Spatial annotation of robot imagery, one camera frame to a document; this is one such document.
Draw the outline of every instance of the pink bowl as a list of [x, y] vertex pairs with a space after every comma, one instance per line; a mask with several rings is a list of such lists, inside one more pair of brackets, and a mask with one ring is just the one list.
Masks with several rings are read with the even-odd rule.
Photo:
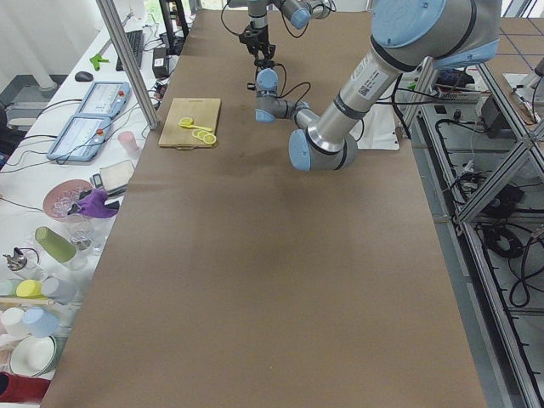
[[60, 183], [50, 190], [43, 199], [43, 211], [52, 219], [66, 222], [66, 214], [72, 205], [79, 201], [82, 191], [91, 190], [93, 186], [87, 180], [73, 179]]

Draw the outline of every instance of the keyboard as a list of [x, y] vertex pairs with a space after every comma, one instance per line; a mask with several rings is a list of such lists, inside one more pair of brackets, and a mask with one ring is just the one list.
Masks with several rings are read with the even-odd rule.
[[[133, 49], [134, 58], [138, 63], [138, 66], [142, 66], [142, 56], [144, 55], [144, 31], [136, 30], [126, 32], [127, 40], [130, 44], [130, 47]], [[122, 62], [119, 57], [117, 57], [116, 71], [123, 71]]]

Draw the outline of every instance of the green object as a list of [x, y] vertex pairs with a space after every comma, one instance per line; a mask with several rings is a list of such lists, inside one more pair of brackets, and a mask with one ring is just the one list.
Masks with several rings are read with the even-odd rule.
[[91, 61], [91, 64], [93, 64], [93, 67], [94, 67], [95, 71], [100, 71], [100, 63], [101, 62], [110, 62], [109, 59], [102, 58], [102, 55], [100, 55], [100, 54], [96, 54], [94, 57], [91, 57], [88, 60]]
[[17, 286], [19, 286], [22, 281], [22, 279], [8, 279], [0, 282], [0, 296], [15, 296]]
[[43, 249], [58, 262], [68, 262], [76, 256], [76, 247], [48, 227], [37, 228], [35, 237]]

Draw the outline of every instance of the label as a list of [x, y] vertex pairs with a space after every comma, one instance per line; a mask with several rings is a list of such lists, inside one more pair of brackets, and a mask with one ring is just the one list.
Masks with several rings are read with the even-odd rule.
[[374, 59], [367, 55], [355, 68], [351, 76], [354, 90], [365, 99], [372, 99], [380, 87], [389, 79], [389, 75], [381, 71]]

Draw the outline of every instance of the computer mouse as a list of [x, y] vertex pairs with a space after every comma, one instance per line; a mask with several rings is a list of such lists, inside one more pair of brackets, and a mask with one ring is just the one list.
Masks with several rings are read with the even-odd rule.
[[75, 76], [74, 79], [78, 82], [91, 82], [94, 79], [93, 74], [86, 71], [79, 71]]

